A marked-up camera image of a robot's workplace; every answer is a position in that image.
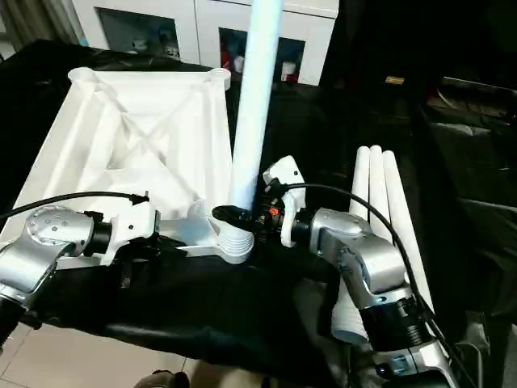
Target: floor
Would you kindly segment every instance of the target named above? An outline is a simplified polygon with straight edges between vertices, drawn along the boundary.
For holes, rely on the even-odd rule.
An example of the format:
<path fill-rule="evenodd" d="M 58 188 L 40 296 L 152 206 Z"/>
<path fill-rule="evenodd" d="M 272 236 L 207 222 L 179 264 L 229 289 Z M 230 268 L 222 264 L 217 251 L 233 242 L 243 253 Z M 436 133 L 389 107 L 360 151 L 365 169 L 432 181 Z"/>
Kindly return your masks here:
<path fill-rule="evenodd" d="M 263 380 L 80 331 L 20 324 L 0 356 L 0 388 L 132 388 L 157 369 L 183 370 L 192 388 L 259 388 Z"/>

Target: black tablecloth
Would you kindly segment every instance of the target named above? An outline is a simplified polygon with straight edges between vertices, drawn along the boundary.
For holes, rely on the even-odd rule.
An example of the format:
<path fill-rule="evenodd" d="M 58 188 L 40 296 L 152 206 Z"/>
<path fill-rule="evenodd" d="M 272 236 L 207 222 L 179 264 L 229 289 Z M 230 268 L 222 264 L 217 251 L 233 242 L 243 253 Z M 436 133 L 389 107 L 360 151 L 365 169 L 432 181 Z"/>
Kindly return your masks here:
<path fill-rule="evenodd" d="M 69 89 L 67 73 L 95 70 L 193 71 L 204 68 L 37 42 L 0 65 L 4 184 L 0 206 L 10 208 Z M 237 119 L 238 81 L 226 92 L 230 136 Z M 456 201 L 448 161 L 420 112 L 410 114 L 398 91 L 369 106 L 342 91 L 275 84 L 261 169 L 284 155 L 296 159 L 306 181 L 350 188 L 359 146 L 380 145 L 397 156 L 438 320 L 454 340 L 464 334 L 466 310 L 483 310 L 493 263 L 476 251 L 475 234 Z M 339 196 L 308 192 L 310 206 L 345 210 Z M 36 310 L 47 323 L 192 358 L 237 365 L 313 386 L 330 375 L 298 318 L 292 293 L 302 279 L 336 287 L 336 274 L 301 248 L 269 242 L 243 265 L 216 257 L 171 255 L 138 264 L 132 287 L 119 288 L 120 269 L 58 272 Z M 332 306 L 335 292 L 328 292 Z M 328 331 L 322 314 L 321 333 Z"/>

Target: electrical wire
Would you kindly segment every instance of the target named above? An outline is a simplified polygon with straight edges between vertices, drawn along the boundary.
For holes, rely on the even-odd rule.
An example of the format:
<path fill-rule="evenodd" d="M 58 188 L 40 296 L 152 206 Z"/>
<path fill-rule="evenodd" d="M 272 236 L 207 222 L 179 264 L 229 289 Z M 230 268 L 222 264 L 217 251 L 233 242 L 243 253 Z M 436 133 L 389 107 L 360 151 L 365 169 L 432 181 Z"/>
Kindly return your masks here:
<path fill-rule="evenodd" d="M 319 183 L 293 183 L 293 184 L 286 184 L 283 185 L 283 190 L 285 192 L 295 189 L 295 188 L 322 188 L 325 190 L 329 190 L 332 192 L 338 192 L 340 194 L 343 194 L 344 196 L 347 196 L 348 198 L 356 201 L 357 203 L 364 206 L 366 209 L 368 209 L 370 212 L 372 212 L 379 220 L 383 223 L 383 225 L 386 227 L 386 229 L 389 231 L 389 233 L 393 237 L 393 241 L 398 247 L 398 250 L 401 253 L 402 261 L 404 262 L 404 265 L 406 266 L 407 275 L 410 280 L 410 287 L 413 291 L 415 300 L 417 302 L 418 307 L 423 312 L 423 317 L 426 320 L 426 322 L 429 324 L 429 327 L 433 331 L 433 334 L 438 338 L 438 341 L 443 345 L 443 347 L 448 351 L 449 356 L 453 359 L 453 361 L 459 366 L 461 372 L 465 375 L 469 383 L 472 385 L 472 387 L 477 388 L 477 385 L 474 383 L 473 379 L 470 377 L 469 373 L 467 372 L 467 369 L 463 365 L 463 362 L 461 361 L 460 356 L 457 354 L 456 350 L 453 346 L 450 345 L 450 343 L 445 338 L 445 335 L 443 332 L 439 329 L 438 324 L 436 323 L 436 317 L 435 313 L 429 305 L 426 303 L 424 298 L 422 297 L 422 294 L 418 291 L 418 285 L 416 278 L 414 277 L 413 268 L 411 267 L 410 257 L 407 254 L 406 248 L 404 247 L 404 244 L 402 243 L 402 240 L 400 236 L 398 235 L 397 231 L 393 228 L 391 223 L 382 215 L 382 213 L 377 210 L 374 206 L 370 205 L 366 200 L 361 198 L 360 196 L 357 196 L 356 194 L 352 194 L 351 192 L 348 192 L 347 190 L 343 190 L 341 188 L 335 188 L 334 186 L 329 186 L 326 184 L 319 184 Z"/>
<path fill-rule="evenodd" d="M 0 220 L 5 220 L 9 217 L 15 216 L 16 214 L 27 212 L 28 210 L 39 208 L 40 206 L 53 204 L 55 202 L 60 202 L 62 200 L 72 200 L 74 198 L 84 198 L 88 196 L 111 196 L 116 198 L 125 198 L 137 203 L 146 202 L 147 200 L 149 200 L 147 196 L 138 196 L 137 194 L 126 194 L 125 192 L 75 192 L 72 194 L 65 194 L 63 196 L 52 196 L 44 200 L 37 200 L 36 202 L 20 206 L 19 208 L 12 209 L 4 214 L 0 214 Z"/>

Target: white cabinet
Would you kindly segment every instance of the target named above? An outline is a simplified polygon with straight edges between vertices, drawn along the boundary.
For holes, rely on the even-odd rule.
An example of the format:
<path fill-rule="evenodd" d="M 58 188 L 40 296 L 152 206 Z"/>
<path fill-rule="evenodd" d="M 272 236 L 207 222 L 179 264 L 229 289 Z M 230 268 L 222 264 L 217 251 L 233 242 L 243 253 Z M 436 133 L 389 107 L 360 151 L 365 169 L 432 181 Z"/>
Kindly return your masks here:
<path fill-rule="evenodd" d="M 91 47 L 242 71 L 252 0 L 73 1 Z M 275 79 L 319 83 L 338 4 L 284 0 Z"/>
<path fill-rule="evenodd" d="M 251 0 L 195 0 L 201 65 L 239 71 L 246 59 Z M 317 85 L 338 0 L 285 0 L 275 78 Z"/>
<path fill-rule="evenodd" d="M 74 0 L 88 45 L 200 63 L 194 0 Z"/>

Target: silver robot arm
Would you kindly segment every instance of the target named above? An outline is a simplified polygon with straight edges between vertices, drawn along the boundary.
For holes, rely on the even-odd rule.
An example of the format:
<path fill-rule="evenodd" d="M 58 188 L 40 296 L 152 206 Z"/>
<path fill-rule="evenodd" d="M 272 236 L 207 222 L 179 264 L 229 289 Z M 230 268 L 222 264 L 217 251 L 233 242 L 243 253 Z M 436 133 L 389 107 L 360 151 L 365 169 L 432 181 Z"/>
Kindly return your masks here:
<path fill-rule="evenodd" d="M 117 250 L 135 238 L 149 238 L 158 212 L 149 202 L 103 222 L 96 212 L 78 213 L 47 205 L 34 211 L 23 232 L 0 251 L 0 346 L 52 278 L 62 256 L 102 255 L 109 265 Z"/>
<path fill-rule="evenodd" d="M 382 378 L 426 380 L 432 375 L 431 380 L 438 380 L 441 386 L 459 388 L 448 358 L 417 307 L 398 249 L 374 235 L 360 217 L 330 209 L 316 213 L 303 209 L 304 189 L 281 188 L 286 183 L 304 182 L 292 157 L 280 159 L 263 178 L 266 193 L 277 193 L 273 201 L 261 204 L 258 213 L 221 206 L 213 210 L 214 217 L 253 232 L 260 240 L 277 234 L 286 247 L 306 245 L 333 264 L 361 314 Z M 275 207 L 279 196 L 282 209 Z"/>
<path fill-rule="evenodd" d="M 349 213 L 319 209 L 310 224 L 309 249 L 331 262 L 347 284 L 387 380 L 439 373 L 459 388 L 448 359 L 418 313 L 398 249 Z"/>

